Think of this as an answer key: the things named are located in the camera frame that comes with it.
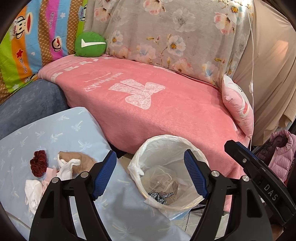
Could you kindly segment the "pink cleaning cloth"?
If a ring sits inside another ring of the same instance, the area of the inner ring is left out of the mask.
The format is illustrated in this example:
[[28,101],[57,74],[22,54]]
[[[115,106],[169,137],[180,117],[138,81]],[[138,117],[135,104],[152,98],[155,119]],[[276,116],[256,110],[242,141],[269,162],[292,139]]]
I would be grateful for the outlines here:
[[46,173],[45,173],[45,178],[44,180],[41,182],[43,189],[42,189],[42,194],[45,193],[46,188],[48,187],[50,181],[57,176],[57,169],[54,168],[47,168]]

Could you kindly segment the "beige tulle mesh fabric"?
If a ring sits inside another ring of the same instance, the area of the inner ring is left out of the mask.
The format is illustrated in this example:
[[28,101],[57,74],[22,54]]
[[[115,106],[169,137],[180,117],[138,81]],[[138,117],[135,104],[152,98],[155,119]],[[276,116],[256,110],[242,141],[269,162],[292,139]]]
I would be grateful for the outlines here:
[[161,166],[149,169],[147,193],[156,192],[160,196],[177,194],[178,182],[175,174]]

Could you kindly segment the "white translucent wipe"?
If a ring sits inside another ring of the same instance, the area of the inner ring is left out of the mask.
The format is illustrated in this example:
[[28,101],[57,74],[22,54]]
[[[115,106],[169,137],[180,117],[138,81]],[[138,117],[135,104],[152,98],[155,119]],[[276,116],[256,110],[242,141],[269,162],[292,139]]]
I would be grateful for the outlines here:
[[39,180],[25,181],[25,204],[29,206],[32,214],[35,214],[43,195],[43,185]]

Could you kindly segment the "white small cloth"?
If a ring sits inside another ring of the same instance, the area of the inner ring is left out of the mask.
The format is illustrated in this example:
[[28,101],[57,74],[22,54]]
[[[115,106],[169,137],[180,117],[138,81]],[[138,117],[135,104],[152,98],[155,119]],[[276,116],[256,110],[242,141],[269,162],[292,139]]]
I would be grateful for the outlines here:
[[59,171],[57,172],[57,177],[62,181],[72,179],[73,166],[79,166],[81,161],[79,159],[71,159],[69,162],[66,162],[64,159],[60,158],[60,155],[57,156]]

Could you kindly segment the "white-lined trash bin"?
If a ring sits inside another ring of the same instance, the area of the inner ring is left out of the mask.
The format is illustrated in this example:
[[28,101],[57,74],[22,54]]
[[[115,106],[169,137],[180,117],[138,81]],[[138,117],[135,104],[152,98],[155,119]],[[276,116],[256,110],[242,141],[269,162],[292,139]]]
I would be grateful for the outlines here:
[[[203,201],[185,166],[186,150],[191,150],[197,160],[208,162],[202,151],[185,138],[162,135],[146,140],[128,165],[129,174],[145,198],[145,204],[157,208],[169,220],[180,219]],[[173,172],[178,182],[175,201],[169,205],[158,203],[147,193],[149,169],[159,166]]]

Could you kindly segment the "pink puffer jacket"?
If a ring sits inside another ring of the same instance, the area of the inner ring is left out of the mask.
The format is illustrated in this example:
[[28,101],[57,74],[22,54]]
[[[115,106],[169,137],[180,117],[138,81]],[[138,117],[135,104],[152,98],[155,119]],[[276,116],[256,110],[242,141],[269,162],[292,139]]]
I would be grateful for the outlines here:
[[255,155],[286,184],[295,159],[295,135],[287,130],[272,133]]

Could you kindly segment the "dark red velvet scrunchie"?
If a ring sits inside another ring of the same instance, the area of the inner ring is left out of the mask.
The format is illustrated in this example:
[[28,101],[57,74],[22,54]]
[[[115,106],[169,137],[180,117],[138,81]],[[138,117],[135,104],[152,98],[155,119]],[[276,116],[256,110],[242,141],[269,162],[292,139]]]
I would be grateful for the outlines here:
[[47,156],[45,150],[34,152],[33,158],[30,160],[30,168],[35,177],[42,177],[48,167]]

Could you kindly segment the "tan nylon sock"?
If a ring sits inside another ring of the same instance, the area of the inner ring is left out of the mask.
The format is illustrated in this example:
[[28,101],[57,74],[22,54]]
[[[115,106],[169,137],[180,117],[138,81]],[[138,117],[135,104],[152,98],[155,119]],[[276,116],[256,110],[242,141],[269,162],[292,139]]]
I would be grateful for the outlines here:
[[80,160],[80,164],[78,166],[73,166],[73,174],[80,174],[84,171],[90,171],[96,161],[88,156],[87,154],[81,152],[62,152],[58,153],[58,160],[64,160],[66,163],[72,159]]

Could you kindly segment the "leopard print fabric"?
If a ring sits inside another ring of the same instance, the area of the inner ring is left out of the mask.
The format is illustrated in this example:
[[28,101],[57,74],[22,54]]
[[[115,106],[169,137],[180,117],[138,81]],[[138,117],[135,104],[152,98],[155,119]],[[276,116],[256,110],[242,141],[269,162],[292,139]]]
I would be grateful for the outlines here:
[[149,196],[162,205],[169,205],[175,201],[173,192],[149,192]]

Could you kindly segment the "pink cartoon small pillow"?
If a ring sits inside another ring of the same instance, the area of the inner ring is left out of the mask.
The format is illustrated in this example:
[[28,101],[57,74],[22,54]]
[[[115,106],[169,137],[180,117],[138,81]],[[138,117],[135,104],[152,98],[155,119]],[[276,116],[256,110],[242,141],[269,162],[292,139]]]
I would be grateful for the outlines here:
[[254,114],[251,104],[243,90],[224,75],[221,82],[222,101],[236,123],[248,138],[254,131]]

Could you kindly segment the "blue-grey plush cushion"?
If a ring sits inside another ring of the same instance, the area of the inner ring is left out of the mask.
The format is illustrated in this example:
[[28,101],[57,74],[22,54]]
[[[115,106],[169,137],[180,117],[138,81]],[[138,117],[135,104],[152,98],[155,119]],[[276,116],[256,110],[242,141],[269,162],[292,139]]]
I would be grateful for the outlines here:
[[62,89],[39,79],[1,104],[1,138],[41,118],[69,109]]

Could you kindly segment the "beige curtain fabric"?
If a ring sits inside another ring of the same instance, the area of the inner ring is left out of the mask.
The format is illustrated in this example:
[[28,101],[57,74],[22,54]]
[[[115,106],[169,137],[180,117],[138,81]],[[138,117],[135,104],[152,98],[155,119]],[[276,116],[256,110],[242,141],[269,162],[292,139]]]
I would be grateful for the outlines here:
[[253,34],[233,81],[254,102],[252,144],[262,145],[295,120],[295,30],[263,1],[254,1]]

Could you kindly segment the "pink towel blanket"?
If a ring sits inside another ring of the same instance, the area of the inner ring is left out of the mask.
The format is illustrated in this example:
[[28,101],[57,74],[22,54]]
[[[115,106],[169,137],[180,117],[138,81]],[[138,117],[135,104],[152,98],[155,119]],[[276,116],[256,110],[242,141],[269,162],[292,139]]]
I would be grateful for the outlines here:
[[200,149],[211,169],[236,179],[244,174],[224,145],[228,140],[248,145],[249,139],[213,85],[107,55],[69,55],[44,66],[38,77],[57,84],[70,107],[87,108],[122,151],[134,154],[151,137],[174,135]]

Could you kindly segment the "grey floral bed sheet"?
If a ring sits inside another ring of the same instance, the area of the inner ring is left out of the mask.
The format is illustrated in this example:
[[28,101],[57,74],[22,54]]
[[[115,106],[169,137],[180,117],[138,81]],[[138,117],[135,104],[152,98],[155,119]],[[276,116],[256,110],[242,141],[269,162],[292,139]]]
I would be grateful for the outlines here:
[[247,45],[253,1],[89,1],[86,31],[106,52],[219,85],[233,76]]

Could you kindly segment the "green round check-mark pillow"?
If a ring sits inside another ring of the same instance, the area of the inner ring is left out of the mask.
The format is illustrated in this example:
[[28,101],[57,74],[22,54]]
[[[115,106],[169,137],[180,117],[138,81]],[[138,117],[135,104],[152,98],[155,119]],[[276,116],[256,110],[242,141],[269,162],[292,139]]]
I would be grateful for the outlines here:
[[106,51],[106,40],[95,32],[81,33],[75,40],[75,55],[80,57],[100,57]]

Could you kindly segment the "colourful monkey cartoon pillow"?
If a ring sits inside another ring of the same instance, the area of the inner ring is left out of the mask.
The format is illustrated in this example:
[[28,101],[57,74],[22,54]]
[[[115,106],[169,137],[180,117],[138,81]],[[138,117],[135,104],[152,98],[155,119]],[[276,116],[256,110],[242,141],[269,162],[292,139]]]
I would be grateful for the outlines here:
[[30,1],[1,42],[1,102],[37,79],[46,64],[74,54],[87,1]]

